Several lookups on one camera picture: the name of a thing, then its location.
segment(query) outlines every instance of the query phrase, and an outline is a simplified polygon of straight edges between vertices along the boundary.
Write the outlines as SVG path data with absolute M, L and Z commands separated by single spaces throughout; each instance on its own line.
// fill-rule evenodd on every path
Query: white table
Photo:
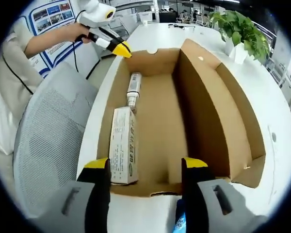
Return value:
M 138 26 L 128 39 L 132 51 L 156 51 L 158 48 L 180 48 L 190 38 L 217 56 L 235 76 L 247 95 L 260 124 L 266 149 L 264 171 L 256 189 L 232 185 L 245 197 L 246 206 L 255 215 L 269 216 L 276 209 L 291 183 L 291 113 L 281 90 L 267 70 L 252 58 L 242 65 L 233 63 L 225 54 L 220 34 L 196 26 L 182 30 L 165 23 Z M 107 98 L 121 57 L 112 63 L 93 104 L 80 151 L 78 173 L 96 159 L 97 143 Z M 272 142 L 271 134 L 276 134 Z M 176 197 L 132 198 L 111 196 L 108 216 L 110 232 L 170 232 L 175 215 Z

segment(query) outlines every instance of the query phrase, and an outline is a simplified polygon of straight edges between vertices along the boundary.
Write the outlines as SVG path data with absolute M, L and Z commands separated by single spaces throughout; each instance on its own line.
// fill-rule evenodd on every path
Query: poster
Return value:
M 19 18 L 19 21 L 24 24 L 26 27 L 28 27 L 28 29 L 30 30 L 29 28 L 29 24 L 26 20 L 26 17 L 24 16 L 21 16 Z M 48 73 L 50 72 L 50 68 L 49 66 L 47 65 L 47 63 L 43 60 L 42 56 L 40 54 L 38 55 L 35 55 L 34 57 L 30 58 L 29 59 L 29 62 L 31 63 L 31 65 L 35 68 L 36 71 L 39 72 L 39 74 L 45 78 Z
M 56 29 L 75 22 L 75 15 L 70 0 L 49 1 L 35 7 L 29 13 L 29 22 L 34 35 L 40 35 L 49 30 Z M 75 48 L 82 42 L 75 43 Z M 53 68 L 73 50 L 71 42 L 63 42 L 42 52 L 47 64 Z

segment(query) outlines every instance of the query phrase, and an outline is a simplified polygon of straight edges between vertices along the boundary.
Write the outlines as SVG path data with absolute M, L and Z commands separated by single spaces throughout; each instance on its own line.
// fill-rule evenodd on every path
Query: black cable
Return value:
M 82 11 L 80 11 L 80 12 L 78 13 L 78 15 L 77 15 L 76 20 L 74 21 L 74 23 L 77 22 L 78 17 L 79 17 L 80 14 L 81 14 L 82 12 L 84 12 L 84 11 L 85 11 L 85 10 L 82 10 Z M 72 42 L 72 46 L 73 46 L 74 65 L 76 66 L 76 70 L 77 70 L 77 72 L 79 72 L 79 69 L 78 69 L 78 66 L 77 66 L 77 57 L 76 57 L 76 52 L 75 52 L 74 41 Z
M 11 67 L 9 66 L 9 64 L 6 62 L 5 58 L 4 58 L 4 55 L 2 54 L 2 58 L 6 64 L 6 66 L 9 68 L 9 70 L 20 80 L 20 82 L 23 84 L 23 86 L 27 89 L 27 91 L 33 95 L 33 92 L 29 89 L 29 87 L 27 87 L 27 85 L 22 81 L 22 79 L 17 75 L 15 74 L 15 72 L 11 69 Z

